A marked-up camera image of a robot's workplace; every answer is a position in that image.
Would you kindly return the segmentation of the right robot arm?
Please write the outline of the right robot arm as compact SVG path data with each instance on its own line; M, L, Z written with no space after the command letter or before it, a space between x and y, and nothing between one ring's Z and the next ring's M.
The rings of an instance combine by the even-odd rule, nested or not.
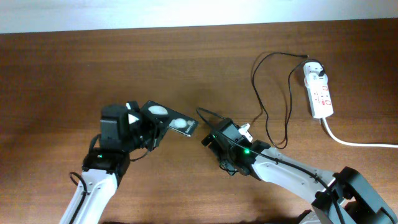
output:
M357 170L317 169L253 140L249 126L226 118L202 140L221 169L276 184L312 206L301 223L397 223L397 215Z

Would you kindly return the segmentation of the black smartphone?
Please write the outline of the black smartphone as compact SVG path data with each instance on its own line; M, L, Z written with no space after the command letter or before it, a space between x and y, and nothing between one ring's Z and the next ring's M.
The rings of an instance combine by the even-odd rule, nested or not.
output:
M197 120L154 101L147 101L141 110L149 112L157 121L163 122L168 129L187 137L191 137L198 126Z

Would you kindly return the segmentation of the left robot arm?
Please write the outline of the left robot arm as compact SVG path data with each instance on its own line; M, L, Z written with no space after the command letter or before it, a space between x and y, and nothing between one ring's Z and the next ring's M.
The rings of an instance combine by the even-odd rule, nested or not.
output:
M156 148L165 121L170 117L164 106L135 101L108 105L101 110L100 133L90 142L82 172L70 172L76 191L61 223L98 222L107 203L116 193L136 149Z

